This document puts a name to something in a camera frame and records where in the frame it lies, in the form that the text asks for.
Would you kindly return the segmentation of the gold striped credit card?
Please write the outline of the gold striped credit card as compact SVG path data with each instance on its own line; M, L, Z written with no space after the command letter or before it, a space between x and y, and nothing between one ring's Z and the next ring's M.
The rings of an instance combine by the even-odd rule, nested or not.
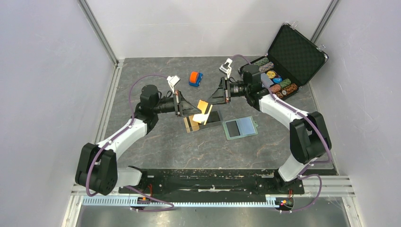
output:
M206 101L199 100L197 107L202 110L201 114L195 114L192 118L193 121L205 125L208 121L213 105Z

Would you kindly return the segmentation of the clear tray with cards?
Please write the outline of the clear tray with cards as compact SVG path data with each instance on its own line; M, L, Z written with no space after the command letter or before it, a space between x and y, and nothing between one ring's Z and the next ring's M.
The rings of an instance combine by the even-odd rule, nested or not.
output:
M184 117L183 122L187 133L205 130L222 125L222 114L220 111L211 111L205 122L199 123L193 120L193 115Z

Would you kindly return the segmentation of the blue orange card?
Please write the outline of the blue orange card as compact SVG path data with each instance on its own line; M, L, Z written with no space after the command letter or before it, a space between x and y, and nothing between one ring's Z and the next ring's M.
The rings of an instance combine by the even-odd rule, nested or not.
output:
M203 78L203 74L200 72L193 71L189 77L189 85L192 87L198 87Z

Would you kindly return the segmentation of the black credit card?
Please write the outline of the black credit card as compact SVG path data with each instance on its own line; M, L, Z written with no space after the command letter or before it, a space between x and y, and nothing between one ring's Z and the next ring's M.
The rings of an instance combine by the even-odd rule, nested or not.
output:
M227 128L228 136L230 138L237 137L237 136L241 135L240 131L239 131L239 128L238 128L238 125L237 125L237 121L226 122L226 128Z

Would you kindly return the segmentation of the green card holder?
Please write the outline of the green card holder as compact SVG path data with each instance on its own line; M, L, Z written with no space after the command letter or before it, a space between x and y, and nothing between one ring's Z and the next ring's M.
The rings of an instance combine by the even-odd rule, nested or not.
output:
M233 138L230 138L228 136L228 132L227 132L227 128L226 128L226 122L229 122L229 121L237 121L237 125L238 125L238 128L239 128L240 134L241 134L240 136L233 137ZM224 129L224 132L225 132L227 140L235 140L235 139L248 137L248 136L253 136L253 135L257 135L258 134L258 131L257 131L258 124L253 120L252 116L238 118L238 119L229 120L229 121L224 121L222 123L222 126L223 126L223 129Z

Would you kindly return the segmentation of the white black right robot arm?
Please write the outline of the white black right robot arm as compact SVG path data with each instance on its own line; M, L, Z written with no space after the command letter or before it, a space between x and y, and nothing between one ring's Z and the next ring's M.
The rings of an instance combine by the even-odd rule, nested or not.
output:
M324 154L328 163L332 161L331 139L321 113L308 113L283 101L273 93L272 80L256 65L245 65L242 79L238 81L230 80L232 68L229 62L222 64L219 71L224 77L208 103L228 104L231 98L243 96L251 107L273 117L289 130L291 154L274 176L273 187L277 192L287 192L292 181L301 179L308 167L322 164L319 158Z

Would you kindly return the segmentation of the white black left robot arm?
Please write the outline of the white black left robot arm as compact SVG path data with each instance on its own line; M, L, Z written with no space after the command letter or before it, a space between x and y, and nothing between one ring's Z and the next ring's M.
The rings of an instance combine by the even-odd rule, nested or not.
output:
M158 122L158 114L174 113L179 117L200 114L201 110L187 101L181 91L162 97L155 85L141 90L140 102L127 123L107 139L83 146L78 161L75 183L86 188L89 196L108 195L114 188L131 186L136 192L148 188L148 179L137 167L119 168L121 155L137 140L149 134Z

